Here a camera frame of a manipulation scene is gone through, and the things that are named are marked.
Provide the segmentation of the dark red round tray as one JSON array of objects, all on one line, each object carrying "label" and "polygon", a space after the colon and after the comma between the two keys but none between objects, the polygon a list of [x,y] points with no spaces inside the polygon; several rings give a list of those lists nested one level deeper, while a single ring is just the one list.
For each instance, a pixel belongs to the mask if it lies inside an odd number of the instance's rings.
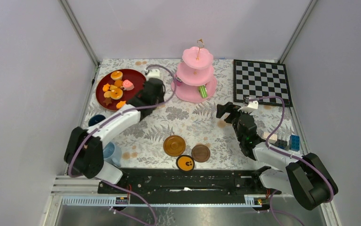
[{"label": "dark red round tray", "polygon": [[123,88],[121,88],[123,90],[123,97],[119,100],[114,100],[112,99],[112,104],[109,106],[105,106],[105,104],[103,103],[103,101],[105,100],[106,97],[108,97],[108,95],[105,95],[105,92],[103,92],[102,88],[105,84],[110,84],[111,87],[114,86],[114,80],[112,80],[110,78],[110,74],[114,71],[109,72],[107,75],[105,75],[98,83],[97,83],[97,88],[95,91],[95,97],[97,99],[97,102],[105,109],[110,110],[110,111],[117,111],[117,108],[115,107],[116,104],[119,101],[129,101],[134,95],[136,95],[141,89],[143,89],[143,85],[146,82],[146,78],[145,76],[133,69],[119,69],[117,71],[121,71],[123,72],[123,78],[121,79],[122,81],[124,80],[130,80],[133,84],[134,84],[134,89],[133,90],[129,90],[126,91]]}]

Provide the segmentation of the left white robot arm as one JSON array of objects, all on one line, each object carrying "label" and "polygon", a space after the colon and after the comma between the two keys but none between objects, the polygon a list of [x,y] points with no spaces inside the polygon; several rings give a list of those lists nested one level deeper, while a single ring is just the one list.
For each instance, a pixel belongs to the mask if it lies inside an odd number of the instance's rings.
[{"label": "left white robot arm", "polygon": [[157,78],[149,79],[133,98],[110,117],[92,127],[72,130],[64,160],[68,163],[68,175],[73,170],[86,178],[98,178],[109,183],[113,192],[120,194],[127,187],[123,172],[104,161],[103,149],[127,128],[139,123],[164,102],[164,83]]}]

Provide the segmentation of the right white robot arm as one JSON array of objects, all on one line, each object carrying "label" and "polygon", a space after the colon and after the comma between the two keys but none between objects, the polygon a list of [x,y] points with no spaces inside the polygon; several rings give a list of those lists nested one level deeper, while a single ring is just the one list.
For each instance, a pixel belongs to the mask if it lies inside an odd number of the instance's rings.
[{"label": "right white robot arm", "polygon": [[257,108],[258,101],[254,99],[247,106],[218,104],[216,111],[218,119],[228,114],[224,121],[232,125],[243,155],[267,164],[254,172],[252,190],[257,194],[268,189],[291,194],[307,210],[332,201],[339,189],[319,156],[285,151],[261,138],[251,115]]}]

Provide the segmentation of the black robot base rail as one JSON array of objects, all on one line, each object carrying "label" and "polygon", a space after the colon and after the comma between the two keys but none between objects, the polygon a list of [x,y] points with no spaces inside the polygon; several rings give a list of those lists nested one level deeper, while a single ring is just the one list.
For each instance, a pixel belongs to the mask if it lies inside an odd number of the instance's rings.
[{"label": "black robot base rail", "polygon": [[256,170],[124,168],[118,186],[142,196],[149,204],[242,204],[245,195],[265,198]]}]

